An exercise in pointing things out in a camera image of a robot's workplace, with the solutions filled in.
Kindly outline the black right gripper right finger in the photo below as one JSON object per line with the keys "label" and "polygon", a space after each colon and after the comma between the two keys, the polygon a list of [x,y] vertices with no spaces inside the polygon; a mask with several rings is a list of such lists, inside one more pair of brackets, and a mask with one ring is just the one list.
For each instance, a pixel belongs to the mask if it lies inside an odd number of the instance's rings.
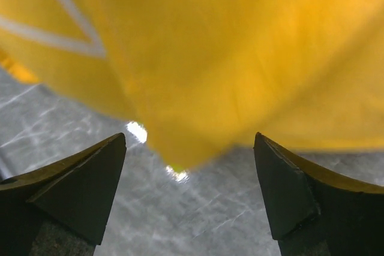
{"label": "black right gripper right finger", "polygon": [[383,255],[383,187],[333,172],[259,132],[254,156],[282,255]]}

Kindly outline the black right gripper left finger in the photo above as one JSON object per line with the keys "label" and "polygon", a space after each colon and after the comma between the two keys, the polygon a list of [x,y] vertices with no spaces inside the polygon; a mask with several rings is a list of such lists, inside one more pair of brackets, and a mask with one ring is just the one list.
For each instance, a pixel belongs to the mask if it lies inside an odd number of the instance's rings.
{"label": "black right gripper left finger", "polygon": [[118,133],[47,166],[1,174],[1,255],[93,255],[126,154]]}

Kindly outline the yellow cartoon print pillowcase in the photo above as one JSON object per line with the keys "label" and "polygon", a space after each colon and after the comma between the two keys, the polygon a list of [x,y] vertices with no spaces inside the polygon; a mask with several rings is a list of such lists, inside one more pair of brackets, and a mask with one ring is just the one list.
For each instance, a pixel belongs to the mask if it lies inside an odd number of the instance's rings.
{"label": "yellow cartoon print pillowcase", "polygon": [[1,65],[140,122],[176,170],[257,132],[383,148],[383,0],[1,0]]}

